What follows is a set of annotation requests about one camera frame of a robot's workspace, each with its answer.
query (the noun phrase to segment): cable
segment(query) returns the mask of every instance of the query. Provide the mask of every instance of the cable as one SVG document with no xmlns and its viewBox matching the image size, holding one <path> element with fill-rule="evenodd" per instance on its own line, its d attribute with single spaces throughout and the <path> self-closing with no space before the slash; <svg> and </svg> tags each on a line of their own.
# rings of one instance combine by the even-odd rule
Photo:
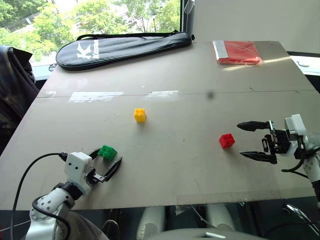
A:
<svg viewBox="0 0 320 240">
<path fill-rule="evenodd" d="M 112 223 L 116 226 L 116 239 L 120 240 L 121 231 L 120 231 L 119 224 L 115 220 L 109 219 L 109 220 L 105 221 L 105 223 L 102 226 L 102 231 L 105 232 L 104 228 L 105 228 L 106 224 L 108 224 L 108 223 Z"/>
<path fill-rule="evenodd" d="M 23 224 L 26 224 L 26 223 L 29 223 L 29 222 L 31 222 L 31 220 L 21 222 L 21 223 L 19 223 L 19 224 L 14 225 L 13 227 L 18 227 L 18 226 L 20 226 L 20 225 L 23 225 Z M 1 229 L 1 230 L 0 230 L 0 233 L 3 232 L 3 231 L 8 230 L 8 229 L 10 229 L 10 228 L 11 228 L 11 227 L 7 227 L 7 228 L 4 228 L 4 229 Z"/>
<path fill-rule="evenodd" d="M 215 226 L 213 226 L 212 224 L 210 224 L 207 220 L 205 220 L 201 215 L 200 213 L 198 213 L 198 211 L 195 209 L 195 207 L 193 205 L 191 205 L 191 208 L 193 209 L 193 211 L 198 215 L 198 217 L 204 221 L 209 227 L 213 228 L 213 229 L 216 229 Z"/>
<path fill-rule="evenodd" d="M 306 179 L 309 179 L 307 175 L 303 174 L 303 173 L 300 173 L 300 172 L 297 172 L 297 171 L 290 171 L 289 173 L 292 173 L 292 174 L 297 174 L 301 177 L 304 177 Z"/>
<path fill-rule="evenodd" d="M 307 151 L 307 154 L 316 154 L 318 151 L 320 151 L 320 146 L 315 148 L 315 149 L 312 149 L 312 150 L 309 150 Z"/>
<path fill-rule="evenodd" d="M 305 161 L 305 158 L 303 157 L 296 166 L 289 169 L 281 169 L 281 172 L 292 173 L 293 171 L 298 170 L 302 166 L 302 164 L 304 164 L 304 161 Z"/>
<path fill-rule="evenodd" d="M 279 225 L 276 225 L 272 228 L 270 228 L 262 237 L 265 238 L 267 235 L 269 235 L 271 232 L 273 232 L 274 230 L 276 229 L 279 229 L 279 228 L 282 228 L 284 226 L 287 226 L 287 225 L 304 225 L 304 224 L 307 224 L 307 225 L 310 225 L 310 224 L 319 224 L 319 222 L 317 221 L 309 221 L 309 222 L 306 222 L 306 221 L 298 221 L 298 222 L 285 222 L 285 223 L 281 223 Z"/>
<path fill-rule="evenodd" d="M 14 240 L 14 222 L 15 222 L 15 214 L 16 214 L 16 208 L 17 208 L 17 204 L 18 204 L 18 198 L 19 198 L 19 194 L 20 194 L 20 190 L 21 190 L 21 186 L 22 186 L 22 183 L 24 182 L 24 179 L 28 173 L 28 171 L 30 170 L 30 168 L 36 163 L 38 162 L 40 159 L 43 159 L 45 157 L 48 157 L 48 156 L 55 156 L 55 155 L 58 155 L 60 156 L 61 153 L 48 153 L 48 154 L 45 154 L 45 155 L 42 155 L 40 157 L 38 157 L 36 160 L 34 160 L 28 167 L 27 169 L 24 171 L 22 177 L 21 177 L 21 180 L 19 182 L 19 185 L 18 185 L 18 188 L 16 190 L 16 194 L 15 194 L 15 198 L 14 198 L 14 203 L 13 203 L 13 208 L 12 208 L 12 216 L 11 216 L 11 222 L 10 222 L 10 238 L 11 240 Z"/>
<path fill-rule="evenodd" d="M 67 239 L 69 238 L 69 236 L 70 236 L 70 233 L 71 233 L 70 223 L 69 223 L 66 219 L 64 219 L 63 217 L 61 217 L 61 216 L 54 215 L 54 214 L 52 214 L 52 213 L 50 213 L 50 212 L 47 212 L 47 211 L 39 208 L 39 207 L 37 206 L 37 201 L 38 201 L 40 198 L 42 198 L 43 196 L 39 196 L 39 197 L 37 197 L 35 200 L 33 200 L 33 202 L 32 202 L 32 207 L 33 207 L 36 211 L 38 211 L 39 213 L 41 213 L 41 214 L 43 214 L 43 215 L 46 215 L 46 216 L 48 216 L 48 217 L 54 218 L 54 219 L 56 219 L 56 220 L 64 223 L 64 225 L 66 226 L 66 235 L 65 235 L 64 240 L 67 240 Z"/>
</svg>

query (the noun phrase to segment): green toy block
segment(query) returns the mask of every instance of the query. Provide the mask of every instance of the green toy block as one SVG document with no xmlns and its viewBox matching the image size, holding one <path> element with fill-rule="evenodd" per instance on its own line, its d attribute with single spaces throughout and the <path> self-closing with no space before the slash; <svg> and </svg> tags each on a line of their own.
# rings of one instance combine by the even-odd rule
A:
<svg viewBox="0 0 320 240">
<path fill-rule="evenodd" d="M 103 145 L 98 152 L 98 155 L 104 159 L 107 159 L 108 161 L 112 161 L 117 155 L 117 151 L 110 146 Z"/>
</svg>

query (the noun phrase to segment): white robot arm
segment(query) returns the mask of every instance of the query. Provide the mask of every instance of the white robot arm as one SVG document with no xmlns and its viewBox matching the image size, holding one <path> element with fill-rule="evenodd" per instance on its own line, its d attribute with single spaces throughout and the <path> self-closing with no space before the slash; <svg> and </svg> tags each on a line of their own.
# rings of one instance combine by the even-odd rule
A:
<svg viewBox="0 0 320 240">
<path fill-rule="evenodd" d="M 247 158 L 271 164 L 277 164 L 276 154 L 294 156 L 300 160 L 299 164 L 291 169 L 282 169 L 281 171 L 307 177 L 314 188 L 318 202 L 320 202 L 320 157 L 317 155 L 320 150 L 320 133 L 308 133 L 300 114 L 287 117 L 284 123 L 285 130 L 275 129 L 274 122 L 271 120 L 239 123 L 237 126 L 245 131 L 270 130 L 270 134 L 265 135 L 262 139 L 264 152 L 242 151 L 240 153 Z M 301 166 L 303 166 L 306 176 L 296 172 Z"/>
<path fill-rule="evenodd" d="M 117 171 L 122 157 L 115 161 L 105 175 L 99 175 L 91 167 L 98 150 L 90 155 L 83 152 L 73 152 L 67 155 L 64 172 L 66 183 L 57 184 L 53 190 L 36 198 L 30 211 L 30 228 L 26 240 L 63 240 L 68 239 L 71 229 L 66 221 L 69 210 L 75 205 L 75 200 L 90 192 L 98 182 L 107 182 Z"/>
</svg>

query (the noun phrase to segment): red bag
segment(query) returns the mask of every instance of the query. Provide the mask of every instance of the red bag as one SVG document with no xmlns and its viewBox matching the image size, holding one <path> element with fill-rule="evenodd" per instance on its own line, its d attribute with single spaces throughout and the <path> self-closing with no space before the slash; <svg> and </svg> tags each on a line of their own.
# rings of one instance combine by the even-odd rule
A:
<svg viewBox="0 0 320 240">
<path fill-rule="evenodd" d="M 262 59 L 253 41 L 213 41 L 218 64 L 256 65 Z"/>
</svg>

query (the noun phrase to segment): tape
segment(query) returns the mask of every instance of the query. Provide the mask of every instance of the tape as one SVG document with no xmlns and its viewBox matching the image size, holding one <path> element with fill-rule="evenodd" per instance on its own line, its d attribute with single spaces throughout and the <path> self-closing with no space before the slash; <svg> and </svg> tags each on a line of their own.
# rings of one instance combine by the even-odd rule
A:
<svg viewBox="0 0 320 240">
<path fill-rule="evenodd" d="M 46 98 L 53 98 L 56 96 L 56 91 L 44 91 L 44 95 Z"/>
<path fill-rule="evenodd" d="M 69 103 L 107 102 L 123 95 L 123 91 L 76 91 L 69 98 Z"/>
<path fill-rule="evenodd" d="M 152 91 L 146 95 L 144 100 L 155 100 L 155 101 L 177 101 L 179 99 L 178 90 L 170 91 Z"/>
</svg>

